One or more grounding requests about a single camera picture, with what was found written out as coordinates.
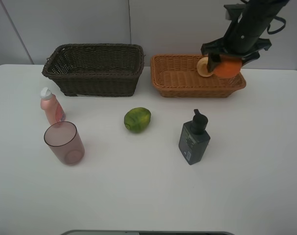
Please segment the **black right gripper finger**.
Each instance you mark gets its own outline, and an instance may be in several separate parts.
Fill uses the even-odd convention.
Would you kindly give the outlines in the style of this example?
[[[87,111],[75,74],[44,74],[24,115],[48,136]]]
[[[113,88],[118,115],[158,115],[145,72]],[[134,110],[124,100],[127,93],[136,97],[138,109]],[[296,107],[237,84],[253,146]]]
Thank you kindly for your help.
[[[221,56],[215,53],[208,54],[207,70],[214,72],[215,68],[222,62]]]
[[[252,53],[243,53],[240,54],[241,60],[242,60],[242,67],[245,66],[248,63],[251,63],[252,61],[255,61],[260,58],[259,52],[252,52]]]

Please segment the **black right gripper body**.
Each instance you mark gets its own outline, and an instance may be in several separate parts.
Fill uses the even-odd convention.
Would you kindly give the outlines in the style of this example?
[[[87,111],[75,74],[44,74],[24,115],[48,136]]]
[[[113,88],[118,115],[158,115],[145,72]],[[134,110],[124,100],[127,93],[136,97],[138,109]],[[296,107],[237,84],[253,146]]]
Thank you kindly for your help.
[[[223,37],[205,43],[201,47],[202,55],[219,54],[230,57],[248,59],[258,57],[259,51],[268,50],[272,44],[269,39],[254,35],[258,32],[256,23],[248,23],[246,19],[233,19]]]

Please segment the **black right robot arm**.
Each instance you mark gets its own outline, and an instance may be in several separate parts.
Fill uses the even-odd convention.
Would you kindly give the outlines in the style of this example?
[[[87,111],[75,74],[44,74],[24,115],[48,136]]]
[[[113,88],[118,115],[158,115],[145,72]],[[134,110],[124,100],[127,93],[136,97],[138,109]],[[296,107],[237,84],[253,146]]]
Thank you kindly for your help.
[[[207,69],[213,72],[222,63],[222,56],[239,59],[242,65],[259,59],[261,50],[272,44],[260,36],[264,31],[273,35],[282,31],[286,20],[277,16],[287,0],[244,0],[241,4],[226,4],[226,19],[231,21],[223,37],[205,43],[202,55],[208,56]]]

